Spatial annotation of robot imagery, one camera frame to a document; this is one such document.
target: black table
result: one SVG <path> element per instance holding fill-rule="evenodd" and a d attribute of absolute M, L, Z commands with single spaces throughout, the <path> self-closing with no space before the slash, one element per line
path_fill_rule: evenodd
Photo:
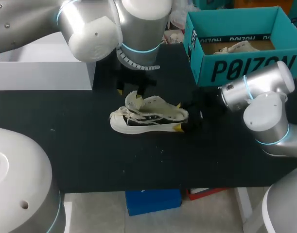
<path fill-rule="evenodd" d="M 191 134 L 113 131 L 109 114 L 124 98 L 111 59 L 97 65 L 93 91 L 0 91 L 0 127 L 45 150 L 63 192 L 269 186 L 297 167 L 297 159 L 266 155 L 242 113 Z M 151 73 L 157 87 L 145 95 L 173 104 L 190 100 L 196 85 L 183 46 L 161 47 L 157 62 L 161 69 Z M 286 107 L 297 124 L 297 84 Z"/>

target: white box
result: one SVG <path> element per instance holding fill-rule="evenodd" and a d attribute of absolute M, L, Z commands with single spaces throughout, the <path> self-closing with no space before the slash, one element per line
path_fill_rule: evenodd
<path fill-rule="evenodd" d="M 95 63 L 78 61 L 61 33 L 0 54 L 0 90 L 91 90 Z"/>

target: shoe sole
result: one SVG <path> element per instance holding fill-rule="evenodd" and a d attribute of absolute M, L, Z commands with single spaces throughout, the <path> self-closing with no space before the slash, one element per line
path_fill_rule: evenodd
<path fill-rule="evenodd" d="M 110 126 L 113 130 L 124 134 L 139 134 L 152 131 L 176 132 L 175 126 L 181 123 L 163 124 L 163 125 L 148 125 L 148 126 L 128 126 L 123 116 L 112 116 L 110 119 Z"/>

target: cable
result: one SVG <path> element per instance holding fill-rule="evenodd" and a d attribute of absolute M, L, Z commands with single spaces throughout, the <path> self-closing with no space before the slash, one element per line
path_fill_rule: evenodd
<path fill-rule="evenodd" d="M 146 66 L 141 66 L 140 64 L 137 64 L 133 61 L 131 61 L 125 54 L 124 52 L 121 50 L 120 47 L 117 48 L 117 56 L 120 56 L 128 65 L 130 65 L 132 68 L 134 69 L 138 69 L 138 70 L 156 70 L 156 69 L 160 69 L 160 66 L 151 66 L 151 67 L 146 67 Z"/>

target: shoe lace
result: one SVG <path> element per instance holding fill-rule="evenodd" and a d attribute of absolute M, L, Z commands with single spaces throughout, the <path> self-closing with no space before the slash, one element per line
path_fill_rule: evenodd
<path fill-rule="evenodd" d="M 113 115 L 117 115 L 117 116 L 125 116 L 128 120 L 130 118 L 132 119 L 135 119 L 135 120 L 138 120 L 138 119 L 145 119 L 141 113 L 133 113 L 131 112 L 127 107 L 123 106 L 123 107 L 120 107 L 119 109 L 117 109 L 115 112 L 112 112 L 110 114 L 110 118 L 113 116 Z"/>

